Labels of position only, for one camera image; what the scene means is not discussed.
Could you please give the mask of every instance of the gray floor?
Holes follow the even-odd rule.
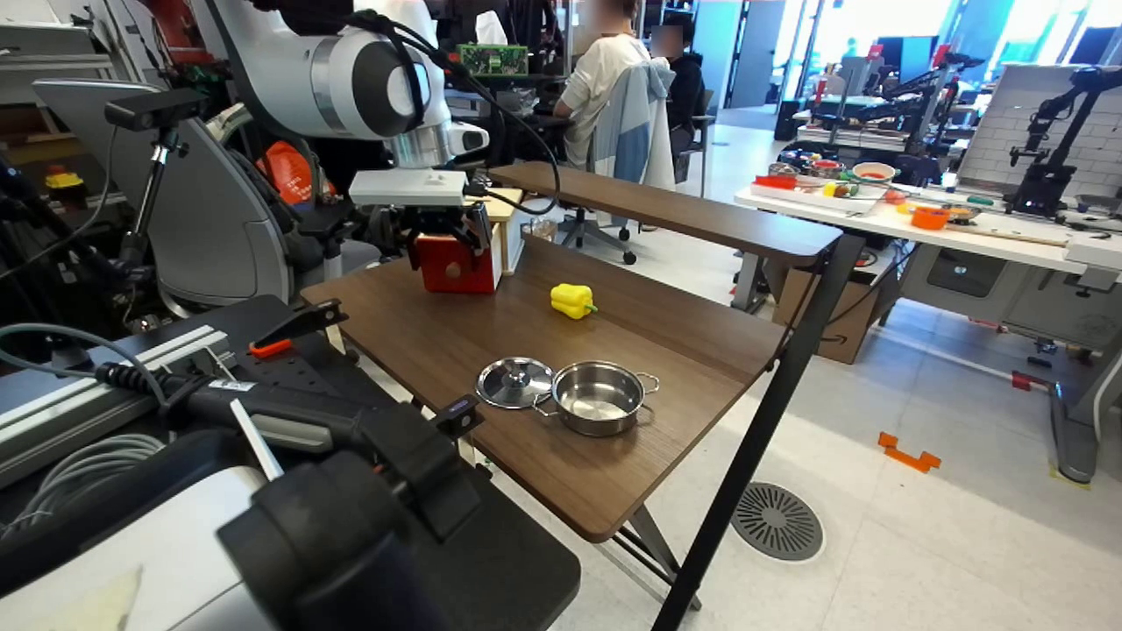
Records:
[[[773,132],[716,126],[710,196],[735,199],[773,159]],[[731,301],[739,260],[673,232],[641,232],[634,273]],[[795,492],[825,523],[810,559],[773,559],[735,528],[701,585],[699,631],[739,628],[1122,628],[1122,430],[1110,426],[1094,485],[1052,467],[1050,398],[997,379],[1030,339],[902,301],[856,364],[815,361],[757,481]],[[751,388],[649,502],[670,548],[688,551],[751,425]],[[941,457],[918,472],[886,460]],[[584,593],[558,631],[649,628],[663,585],[618,548],[573,536],[510,476],[498,485],[584,557]]]

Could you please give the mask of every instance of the red object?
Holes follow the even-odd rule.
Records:
[[[757,175],[757,184],[767,184],[767,189],[795,189],[795,175],[792,170],[767,170],[767,175]]]
[[[951,44],[941,44],[941,50],[934,51],[934,65],[944,71],[944,65],[951,62],[951,51],[953,51]]]
[[[421,233],[413,263],[421,263],[421,280],[431,293],[496,293],[493,250],[469,252],[451,233]]]
[[[143,0],[143,8],[151,11],[156,30],[162,37],[162,50],[171,55],[171,65],[213,62],[186,0]]]
[[[1024,371],[1015,371],[1015,375],[1010,375],[1010,386],[1015,386],[1015,388],[1030,388],[1030,379],[1027,379]]]
[[[288,205],[313,199],[313,164],[288,141],[271,145],[257,164],[275,178],[275,189]]]
[[[275,361],[275,356],[285,356],[285,355],[293,355],[296,351],[296,342],[293,339],[275,339],[275,342],[254,342],[249,346],[249,356],[257,356],[257,361]]]

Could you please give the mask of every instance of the office chair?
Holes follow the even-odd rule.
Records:
[[[710,196],[710,128],[716,126],[716,94],[704,91],[704,108],[695,115],[695,145],[688,155],[701,155],[701,196]]]
[[[587,169],[607,178],[646,183],[673,189],[673,155],[670,155],[670,122],[668,94],[673,71],[663,59],[628,65],[607,94],[607,104],[595,120]],[[623,263],[634,263],[632,229],[623,218],[612,222],[618,238],[604,233],[588,222],[588,209],[578,205],[565,233],[565,246],[584,246],[587,238],[604,238],[623,250]]]
[[[107,100],[156,94],[156,86],[36,80],[36,94],[92,149],[107,178],[129,203],[142,203],[156,128],[112,128]],[[147,225],[169,310],[186,315],[191,309],[219,309],[254,293],[293,301],[301,285],[336,275],[336,267],[313,268],[306,238],[293,238],[278,205],[271,205],[238,159],[207,132],[203,120],[183,120],[175,135],[186,149],[169,162]]]

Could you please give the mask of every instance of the metal rod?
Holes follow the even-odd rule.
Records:
[[[238,420],[238,426],[242,426],[242,434],[247,434],[247,443],[249,443],[249,450],[254,450],[254,457],[257,457],[257,461],[261,461],[261,471],[266,472],[266,481],[285,476],[275,450],[271,450],[266,439],[257,430],[257,425],[254,425],[249,409],[242,406],[242,398],[231,398],[231,413],[234,413],[234,420]]]
[[[656,628],[668,628],[668,631],[680,628],[680,621],[685,621],[685,612],[688,612],[688,606],[690,606],[690,600],[695,600],[695,593],[716,557],[716,548],[723,544],[723,536],[735,523],[737,502],[743,496],[753,471],[763,467],[767,443],[773,443],[773,434],[777,434],[806,364],[810,364],[810,355],[818,351],[818,339],[830,321],[830,310],[846,289],[850,268],[861,252],[862,252],[862,238],[856,238],[856,233],[846,233],[834,246],[827,273],[822,275],[822,285],[806,306],[806,315],[795,321],[792,339],[778,355],[778,371],[777,371],[749,434],[739,439],[739,450],[728,471],[728,481],[716,492],[716,496],[704,513],[704,523],[690,544],[690,555],[688,555],[676,583],[670,585],[670,597],[663,600]]]
[[[641,544],[654,559],[661,559],[668,571],[680,571],[663,528],[656,526],[654,513],[640,506],[640,513],[628,518],[634,526],[634,541]]]
[[[818,25],[822,25],[822,11],[827,0],[818,0],[815,18],[810,18],[810,35],[806,35],[806,50],[802,50],[802,65],[799,65],[799,80],[795,80],[795,100],[806,91],[806,73],[810,73],[810,55],[815,55],[815,42],[818,42]]]
[[[628,541],[623,536],[623,528],[615,536],[615,544],[618,548],[623,548],[623,555],[632,555],[641,566],[649,566],[654,576],[661,576],[668,585],[673,585],[673,576],[661,565],[661,559],[654,559],[646,551],[641,551],[641,544],[634,544],[634,541]]]

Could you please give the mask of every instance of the metal bowl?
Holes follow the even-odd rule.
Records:
[[[553,406],[578,434],[623,434],[654,420],[646,396],[656,388],[656,379],[646,383],[615,361],[576,361],[553,371]]]

